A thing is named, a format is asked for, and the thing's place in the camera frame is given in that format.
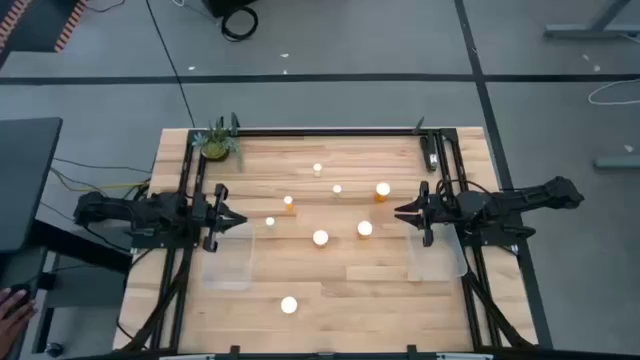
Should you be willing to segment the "potted green succulent plant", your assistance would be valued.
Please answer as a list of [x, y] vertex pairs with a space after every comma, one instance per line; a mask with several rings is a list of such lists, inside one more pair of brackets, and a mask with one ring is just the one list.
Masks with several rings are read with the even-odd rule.
[[200, 148], [201, 155], [212, 162], [224, 162], [230, 154], [236, 156], [237, 169], [244, 171], [244, 155], [240, 141], [238, 140], [240, 122], [237, 115], [232, 112], [230, 126], [224, 125], [224, 117], [221, 116], [214, 123], [209, 123], [206, 131], [194, 136], [192, 145]]

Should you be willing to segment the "black aluminium table frame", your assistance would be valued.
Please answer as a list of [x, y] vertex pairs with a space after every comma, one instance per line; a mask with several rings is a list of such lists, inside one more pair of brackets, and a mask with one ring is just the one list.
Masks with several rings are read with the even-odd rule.
[[[196, 250], [186, 291], [174, 300], [159, 333], [179, 353], [267, 355], [276, 359], [340, 360], [358, 353], [424, 356], [467, 352], [496, 333], [482, 305], [459, 278], [408, 280], [408, 225], [395, 207], [408, 203], [422, 181], [436, 183], [418, 136], [401, 128], [246, 129], [244, 171], [233, 160], [191, 175], [189, 190], [229, 188], [228, 205], [254, 227], [252, 284], [214, 290], [202, 282], [205, 251]], [[313, 165], [322, 173], [314, 176]], [[376, 185], [391, 187], [385, 202]], [[340, 185], [339, 198], [332, 187]], [[283, 198], [293, 198], [293, 214]], [[265, 225], [275, 218], [275, 228]], [[360, 239], [357, 225], [373, 225]], [[326, 246], [312, 240], [329, 235]], [[293, 296], [297, 311], [281, 300]]]

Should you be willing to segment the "black mat orange striped edges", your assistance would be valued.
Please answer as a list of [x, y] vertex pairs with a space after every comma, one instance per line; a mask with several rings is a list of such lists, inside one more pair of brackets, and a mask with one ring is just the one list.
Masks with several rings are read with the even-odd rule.
[[0, 0], [0, 54], [61, 52], [87, 0]]

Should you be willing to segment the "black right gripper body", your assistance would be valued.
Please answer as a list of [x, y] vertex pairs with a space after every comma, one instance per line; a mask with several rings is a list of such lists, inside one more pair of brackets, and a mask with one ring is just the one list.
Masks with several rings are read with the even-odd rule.
[[447, 203], [441, 195], [431, 194], [429, 183], [422, 181], [419, 186], [419, 229], [423, 231], [422, 244], [430, 247], [434, 242], [431, 225], [449, 223], [452, 219], [451, 212], [447, 209]]

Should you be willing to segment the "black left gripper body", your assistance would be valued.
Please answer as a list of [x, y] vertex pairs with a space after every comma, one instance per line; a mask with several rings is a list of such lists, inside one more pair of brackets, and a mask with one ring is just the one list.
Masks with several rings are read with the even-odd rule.
[[231, 219], [227, 217], [228, 207], [224, 203], [228, 196], [228, 188], [218, 183], [215, 186], [215, 202], [211, 205], [206, 196], [197, 192], [192, 198], [192, 220], [198, 227], [209, 229], [203, 242], [203, 249], [207, 252], [216, 252], [218, 242], [216, 235], [224, 233], [231, 227]]

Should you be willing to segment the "black side desk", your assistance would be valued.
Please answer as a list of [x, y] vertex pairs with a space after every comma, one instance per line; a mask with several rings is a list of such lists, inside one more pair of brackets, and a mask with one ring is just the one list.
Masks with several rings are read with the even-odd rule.
[[0, 120], [0, 290], [29, 284], [31, 299], [54, 288], [49, 252], [126, 274], [128, 251], [95, 243], [36, 218], [63, 120]]

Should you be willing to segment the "person's hand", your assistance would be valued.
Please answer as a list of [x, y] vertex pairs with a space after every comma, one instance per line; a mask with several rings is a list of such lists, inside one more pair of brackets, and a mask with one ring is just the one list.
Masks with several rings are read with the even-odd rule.
[[0, 290], [0, 359], [9, 354], [18, 335], [26, 329], [36, 312], [31, 297], [10, 297], [9, 288]]

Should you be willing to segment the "clear plastic bin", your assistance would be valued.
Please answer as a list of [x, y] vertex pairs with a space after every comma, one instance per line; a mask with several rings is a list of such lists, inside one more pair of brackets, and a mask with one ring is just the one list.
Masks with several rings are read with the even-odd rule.
[[424, 247], [424, 233], [407, 227], [408, 280], [453, 281], [468, 271], [456, 229], [453, 225], [434, 224], [433, 243]]
[[210, 289], [244, 291], [252, 284], [254, 227], [249, 223], [214, 233], [215, 251], [206, 251], [202, 282]]

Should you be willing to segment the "black box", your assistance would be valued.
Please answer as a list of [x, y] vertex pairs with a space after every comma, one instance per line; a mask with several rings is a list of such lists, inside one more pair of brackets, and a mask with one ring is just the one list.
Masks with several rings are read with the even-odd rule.
[[206, 10], [214, 17], [221, 18], [240, 8], [247, 7], [257, 0], [201, 0]]

